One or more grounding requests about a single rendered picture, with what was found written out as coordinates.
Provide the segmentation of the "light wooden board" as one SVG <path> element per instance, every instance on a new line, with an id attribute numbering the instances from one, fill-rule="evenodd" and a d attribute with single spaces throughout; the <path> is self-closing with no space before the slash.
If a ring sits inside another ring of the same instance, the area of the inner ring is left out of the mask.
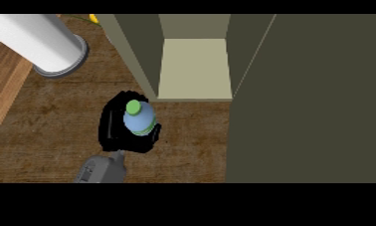
<path id="1" fill-rule="evenodd" d="M 33 69 L 31 62 L 0 43 L 0 124 Z"/>

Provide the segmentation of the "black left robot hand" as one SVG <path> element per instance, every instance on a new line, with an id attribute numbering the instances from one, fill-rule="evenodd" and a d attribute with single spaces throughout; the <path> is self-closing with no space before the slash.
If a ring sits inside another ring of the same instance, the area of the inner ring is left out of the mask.
<path id="1" fill-rule="evenodd" d="M 130 100 L 149 102 L 149 99 L 134 91 L 120 92 L 108 101 L 100 116 L 99 143 L 103 151 L 133 151 L 146 153 L 159 140 L 162 125 L 156 123 L 152 132 L 145 136 L 134 135 L 124 124 L 124 113 Z"/>

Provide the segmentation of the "blue water bottle green cap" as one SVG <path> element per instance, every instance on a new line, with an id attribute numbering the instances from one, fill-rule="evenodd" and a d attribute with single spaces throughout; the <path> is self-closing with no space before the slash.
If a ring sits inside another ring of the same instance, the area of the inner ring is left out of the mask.
<path id="1" fill-rule="evenodd" d="M 156 126 L 156 114 L 152 105 L 139 100 L 130 100 L 124 113 L 124 124 L 137 136 L 148 135 Z"/>

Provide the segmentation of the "olive open cabinet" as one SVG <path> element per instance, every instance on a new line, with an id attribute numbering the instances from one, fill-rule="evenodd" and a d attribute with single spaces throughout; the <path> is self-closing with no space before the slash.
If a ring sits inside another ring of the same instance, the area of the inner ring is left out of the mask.
<path id="1" fill-rule="evenodd" d="M 153 102 L 229 102 L 271 14 L 102 14 L 100 25 Z"/>

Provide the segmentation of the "white paper towel roll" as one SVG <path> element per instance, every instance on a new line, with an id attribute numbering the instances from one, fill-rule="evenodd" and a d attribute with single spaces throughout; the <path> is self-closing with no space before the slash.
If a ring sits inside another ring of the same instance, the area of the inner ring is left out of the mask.
<path id="1" fill-rule="evenodd" d="M 0 42 L 47 72 L 69 68 L 83 52 L 55 14 L 0 14 Z"/>

